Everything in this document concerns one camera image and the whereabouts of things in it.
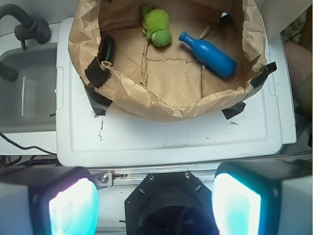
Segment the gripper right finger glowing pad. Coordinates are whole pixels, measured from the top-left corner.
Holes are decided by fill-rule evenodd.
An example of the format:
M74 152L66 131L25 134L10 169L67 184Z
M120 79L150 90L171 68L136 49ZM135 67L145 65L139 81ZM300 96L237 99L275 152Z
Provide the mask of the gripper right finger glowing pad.
M223 162L212 186L212 210L223 235L311 235L312 162Z

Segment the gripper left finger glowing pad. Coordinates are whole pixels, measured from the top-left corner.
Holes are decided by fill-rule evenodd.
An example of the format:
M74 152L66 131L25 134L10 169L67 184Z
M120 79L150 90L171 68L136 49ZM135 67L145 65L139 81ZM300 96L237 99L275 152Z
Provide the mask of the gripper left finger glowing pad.
M84 167L3 167L2 235L93 235L99 195Z

